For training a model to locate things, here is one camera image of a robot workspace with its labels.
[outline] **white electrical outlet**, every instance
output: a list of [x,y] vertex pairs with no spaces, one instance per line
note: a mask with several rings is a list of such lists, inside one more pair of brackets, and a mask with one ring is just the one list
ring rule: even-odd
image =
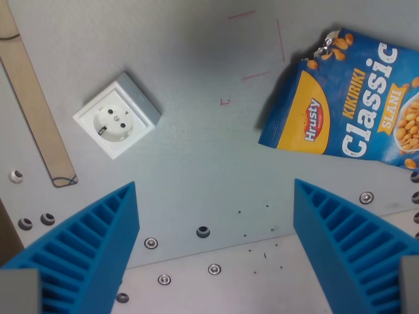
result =
[[115,159],[155,128],[160,113],[123,73],[73,118]]

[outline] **peanut bag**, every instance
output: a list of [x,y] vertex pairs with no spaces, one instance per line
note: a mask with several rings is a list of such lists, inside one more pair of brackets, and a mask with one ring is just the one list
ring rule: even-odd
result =
[[282,86],[259,143],[418,170],[419,53],[341,29]]

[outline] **wooden strip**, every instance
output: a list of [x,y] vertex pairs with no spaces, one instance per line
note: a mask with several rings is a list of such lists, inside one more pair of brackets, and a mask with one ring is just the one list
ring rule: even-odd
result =
[[[6,0],[0,0],[0,38],[18,34]],[[0,58],[27,124],[56,188],[78,182],[71,160],[51,115],[22,38],[0,41]]]

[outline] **hrusty logo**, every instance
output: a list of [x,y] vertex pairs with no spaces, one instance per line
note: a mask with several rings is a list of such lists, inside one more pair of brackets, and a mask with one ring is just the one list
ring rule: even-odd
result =
[[312,98],[310,105],[306,110],[307,121],[304,132],[306,141],[314,142],[319,136],[321,128],[323,127],[323,109],[320,103]]

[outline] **red pen mark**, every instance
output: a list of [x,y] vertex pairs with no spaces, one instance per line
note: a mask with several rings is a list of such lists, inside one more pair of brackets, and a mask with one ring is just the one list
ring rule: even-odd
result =
[[280,44],[281,44],[281,51],[282,51],[282,60],[285,63],[285,54],[283,54],[283,46],[282,46],[282,37],[281,37],[280,21],[278,19],[276,19],[276,23],[278,25],[278,33],[280,34]]
[[269,74],[269,73],[272,73],[272,71],[259,73],[259,74],[255,74],[255,75],[250,75],[249,77],[242,78],[242,82],[244,82],[245,80],[248,80],[248,79],[252,79],[253,77],[261,77],[262,75],[266,75],[266,74]]
[[231,100],[229,100],[229,99],[228,99],[226,103],[223,103],[223,100],[221,100],[221,105],[222,105],[222,106],[223,106],[223,105],[228,105],[228,104],[230,103],[230,101],[231,101]]
[[248,15],[253,14],[253,13],[256,13],[256,10],[249,11],[249,12],[244,12],[244,13],[237,14],[237,15],[234,15],[234,16],[229,16],[228,19],[232,20],[233,18],[241,18],[243,16],[248,16]]

